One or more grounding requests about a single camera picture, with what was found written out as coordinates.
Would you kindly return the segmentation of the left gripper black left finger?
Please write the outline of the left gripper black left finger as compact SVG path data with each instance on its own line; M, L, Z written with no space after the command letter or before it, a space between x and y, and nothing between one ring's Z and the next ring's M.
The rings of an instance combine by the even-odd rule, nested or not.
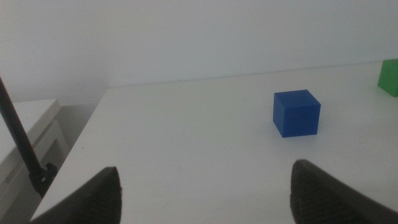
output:
M122 188L116 167L105 167L33 224L119 224Z

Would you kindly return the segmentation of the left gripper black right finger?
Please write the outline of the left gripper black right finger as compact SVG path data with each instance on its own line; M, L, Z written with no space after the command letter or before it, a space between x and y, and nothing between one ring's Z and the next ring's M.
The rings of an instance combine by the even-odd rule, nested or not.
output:
M290 209L295 223L397 224L397 212L342 183L310 161L292 167Z

